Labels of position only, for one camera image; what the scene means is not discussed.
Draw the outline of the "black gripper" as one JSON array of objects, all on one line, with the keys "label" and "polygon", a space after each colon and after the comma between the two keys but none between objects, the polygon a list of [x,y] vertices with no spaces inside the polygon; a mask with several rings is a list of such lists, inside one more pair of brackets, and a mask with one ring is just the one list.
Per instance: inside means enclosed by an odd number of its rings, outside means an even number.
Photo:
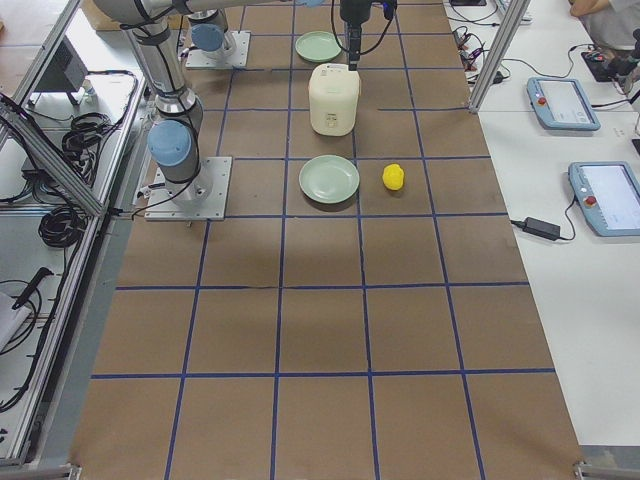
[{"label": "black gripper", "polygon": [[371,16],[371,0],[341,0],[340,18],[346,24],[348,68],[356,70],[361,58],[361,26]]}]

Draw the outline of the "person forearm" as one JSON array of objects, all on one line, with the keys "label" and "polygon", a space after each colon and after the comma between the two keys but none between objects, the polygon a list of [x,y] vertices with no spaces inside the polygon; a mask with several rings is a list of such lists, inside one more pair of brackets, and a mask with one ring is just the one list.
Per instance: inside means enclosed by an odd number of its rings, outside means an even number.
[{"label": "person forearm", "polygon": [[574,0],[569,13],[576,18],[592,15],[611,7],[609,0]]}]

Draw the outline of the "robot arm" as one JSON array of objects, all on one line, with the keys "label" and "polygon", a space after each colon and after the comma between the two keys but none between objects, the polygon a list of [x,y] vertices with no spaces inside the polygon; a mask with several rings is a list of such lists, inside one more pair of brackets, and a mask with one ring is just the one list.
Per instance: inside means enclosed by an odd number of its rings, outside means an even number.
[{"label": "robot arm", "polygon": [[236,43],[224,9],[196,12],[188,19],[193,45],[206,57],[221,62],[235,53]]},{"label": "robot arm", "polygon": [[199,129],[203,107],[184,80],[176,48],[171,43],[169,17],[187,16],[194,29],[206,28],[205,38],[216,50],[226,39],[225,10],[247,1],[97,1],[96,7],[119,24],[129,37],[137,62],[156,96],[160,121],[151,128],[147,144],[165,179],[169,199],[195,202],[211,191],[202,172]]}]

